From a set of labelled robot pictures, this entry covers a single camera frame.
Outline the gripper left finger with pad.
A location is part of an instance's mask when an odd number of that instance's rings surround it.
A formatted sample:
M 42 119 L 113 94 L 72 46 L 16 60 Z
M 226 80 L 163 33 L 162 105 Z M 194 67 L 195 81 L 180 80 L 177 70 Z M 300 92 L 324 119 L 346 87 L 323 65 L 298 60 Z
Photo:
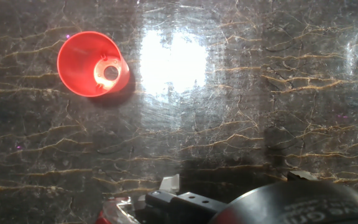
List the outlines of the gripper left finger with pad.
M 208 223 L 227 204 L 192 192 L 179 193 L 180 175 L 164 177 L 158 190 L 145 195 L 148 208 L 164 216 L 166 223 Z

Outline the gripper right finger with pad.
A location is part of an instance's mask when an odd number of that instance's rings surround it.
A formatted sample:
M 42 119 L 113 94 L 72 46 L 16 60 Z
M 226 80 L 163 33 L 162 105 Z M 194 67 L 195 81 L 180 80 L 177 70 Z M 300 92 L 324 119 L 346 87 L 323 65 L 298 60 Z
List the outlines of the gripper right finger with pad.
M 287 181 L 293 181 L 293 180 L 318 181 L 318 178 L 313 176 L 311 173 L 303 170 L 289 171 L 287 173 Z

